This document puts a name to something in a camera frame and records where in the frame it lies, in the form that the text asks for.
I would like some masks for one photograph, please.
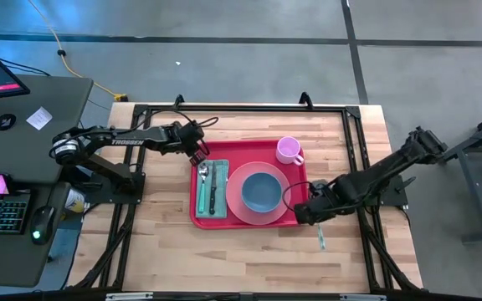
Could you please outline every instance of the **wooden table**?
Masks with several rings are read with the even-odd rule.
[[[133,107],[133,103],[114,104],[109,124],[129,128]],[[368,154],[371,163],[374,163],[391,153],[382,108],[362,105],[360,109]],[[196,120],[220,117],[216,125],[205,130],[206,140],[279,139],[284,135],[298,138],[305,152],[310,181],[331,180],[349,171],[338,114],[188,114]],[[173,113],[161,113],[152,118],[152,124],[169,124],[180,119],[181,116]],[[124,153],[125,148],[106,147],[102,156],[113,162],[122,162]],[[356,215],[337,217],[321,224],[326,237],[325,251],[320,250],[316,227],[201,230],[189,218],[190,170],[185,155],[146,153],[146,186],[143,202],[136,212],[124,290],[368,291]],[[104,251],[112,210],[111,205],[101,205],[86,216],[69,277],[70,285],[79,282]],[[413,240],[405,216],[397,209],[384,207],[381,219],[387,250],[412,282],[421,287]],[[118,263],[117,256],[114,256],[113,267]],[[377,279],[382,283],[380,260],[378,256],[373,258]]]

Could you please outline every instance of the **red tray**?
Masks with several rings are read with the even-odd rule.
[[[206,142],[210,151],[209,160],[228,160],[228,177],[245,163],[262,161],[280,169],[288,178],[290,185],[306,181],[305,165],[284,165],[278,162],[275,156],[277,140],[243,140],[243,141],[211,141]],[[304,202],[308,199],[308,189],[304,185],[291,188],[290,205]],[[249,225],[239,220],[228,208],[226,218],[197,218],[197,167],[191,169],[191,198],[190,215],[192,222],[202,229],[235,229],[257,227],[291,227],[298,225],[295,214],[288,210],[278,220],[263,226]]]

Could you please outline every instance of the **pink plate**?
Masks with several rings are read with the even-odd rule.
[[[265,162],[250,162],[240,166],[228,178],[226,185],[226,202],[232,213],[243,222],[250,225],[267,225],[278,220],[284,215],[287,207],[284,202],[280,200],[280,204],[272,212],[258,213],[250,210],[243,202],[241,190],[244,181],[256,172],[266,172],[273,175],[282,186],[282,192],[285,188],[290,186],[288,178],[278,168]],[[290,204],[291,193],[290,190],[285,194],[285,201]]]

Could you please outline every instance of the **computer mouse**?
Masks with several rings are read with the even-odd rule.
[[[31,239],[34,244],[43,245],[49,241],[54,231],[55,208],[43,206],[31,217]]]

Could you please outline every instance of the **utensil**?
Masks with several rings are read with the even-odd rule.
[[[305,159],[299,155],[300,142],[293,137],[283,137],[276,146],[276,159],[283,164],[294,163],[301,166]]]
[[[198,212],[202,213],[204,212],[204,207],[206,205],[206,192],[204,190],[205,185],[204,183],[206,182],[206,177],[208,176],[208,166],[206,163],[202,163],[201,165],[198,166],[198,175],[202,178],[202,182],[200,183],[200,192],[198,194]]]
[[[287,207],[282,200],[280,200],[279,205],[272,212],[257,213],[244,205],[243,197],[241,196],[243,183],[249,176],[252,176],[257,172],[265,172],[273,175],[284,189],[290,186],[288,178],[282,171],[280,171],[280,169],[265,162],[250,162],[240,166],[228,178],[228,184],[226,185],[226,202],[228,203],[230,211],[242,222],[246,222],[249,225],[261,226],[276,222],[287,211]],[[285,193],[284,199],[287,204],[290,204],[291,189]]]
[[[215,191],[217,190],[217,167],[215,161],[211,171],[211,196],[209,197],[209,214],[215,214]]]
[[[273,175],[257,172],[244,181],[241,196],[252,211],[272,212],[280,204],[282,187]]]

